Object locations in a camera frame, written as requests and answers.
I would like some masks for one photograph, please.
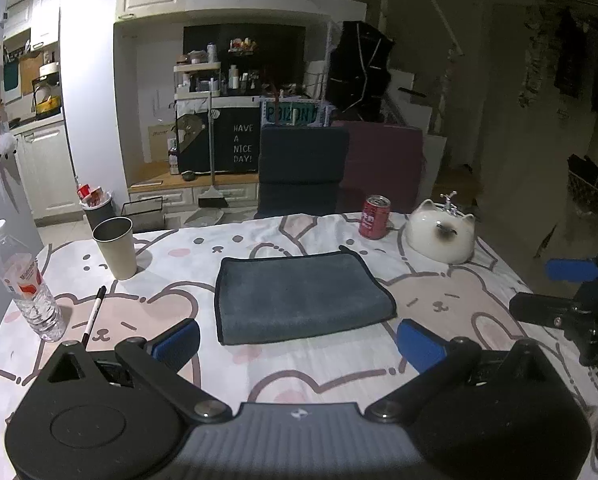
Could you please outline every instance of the table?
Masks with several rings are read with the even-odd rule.
[[[412,317],[444,338],[467,335],[484,348],[509,349],[537,339],[582,407],[598,405],[598,380],[578,363],[575,346],[557,330],[519,324],[506,308],[529,291],[486,243],[470,262],[448,266],[411,250],[404,215],[391,214],[381,240],[358,232],[359,214],[293,215],[241,224],[135,235],[139,272],[113,279],[93,240],[47,246],[39,266],[69,317],[64,339],[80,339],[96,291],[108,287],[88,349],[112,349],[131,335],[147,339],[185,317],[201,328],[198,354],[180,375],[231,406],[260,402],[346,402],[364,408],[417,375],[393,341],[401,318]],[[221,259],[357,251],[393,294],[399,319],[358,330],[266,345],[219,345],[213,305]],[[9,418],[56,344],[43,344],[11,304],[0,325],[0,480],[14,471],[3,434]]]

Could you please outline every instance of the wall shelf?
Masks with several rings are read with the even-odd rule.
[[[203,70],[221,70],[221,63],[191,63],[175,65],[174,72],[201,72]]]
[[[218,90],[213,90],[213,97],[219,96]],[[177,92],[175,101],[184,101],[186,99],[207,99],[208,92]]]

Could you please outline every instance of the red soda can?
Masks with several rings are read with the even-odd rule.
[[[383,238],[388,232],[390,200],[381,195],[372,195],[365,199],[364,212],[361,214],[359,234],[371,240]]]

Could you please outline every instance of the gray towel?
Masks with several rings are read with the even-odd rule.
[[[396,316],[396,303],[356,252],[224,258],[217,277],[217,337],[226,345],[312,337]]]

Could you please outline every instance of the blue gripper pad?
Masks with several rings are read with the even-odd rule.
[[[146,350],[170,370],[178,372],[197,353],[200,341],[199,325],[187,318],[149,341]]]
[[[598,266],[593,260],[567,260],[553,258],[544,266],[550,280],[564,280],[579,283],[591,282],[598,278]]]
[[[445,359],[447,341],[412,319],[397,327],[397,349],[420,374]]]

